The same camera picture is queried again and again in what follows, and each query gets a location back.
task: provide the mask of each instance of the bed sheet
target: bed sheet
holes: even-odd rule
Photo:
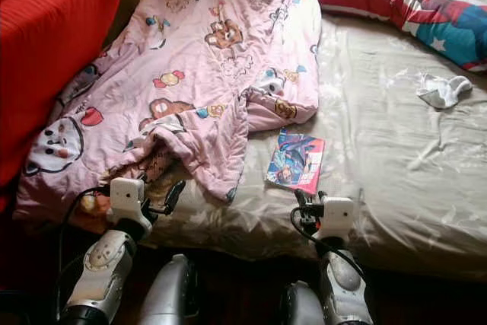
[[[323,14],[317,48],[320,108],[292,132],[326,140],[319,189],[359,202],[351,248],[366,265],[487,280],[487,77],[432,53],[392,26]],[[416,97],[422,73],[465,75],[470,94],[450,110]],[[314,251],[292,229],[292,193],[264,183],[277,133],[250,138],[230,206],[188,181],[152,244],[206,247],[249,260]],[[175,168],[149,192],[162,202]]]

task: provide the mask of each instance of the pink blanket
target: pink blanket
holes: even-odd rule
[[[230,202],[248,133],[317,110],[319,36],[317,0],[141,0],[59,96],[15,215],[59,221],[80,191],[140,173],[150,182],[174,158]]]

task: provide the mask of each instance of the mattress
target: mattress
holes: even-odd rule
[[[379,21],[323,14],[320,108],[291,132],[326,140],[319,189],[358,202],[351,248],[379,269],[487,280],[487,77],[465,72]],[[465,75],[449,110],[415,95],[424,73]],[[152,204],[188,179],[149,243],[204,247],[248,260],[314,257],[292,228],[294,195],[265,183],[277,131],[250,137],[235,200],[212,199],[181,167],[153,184]]]

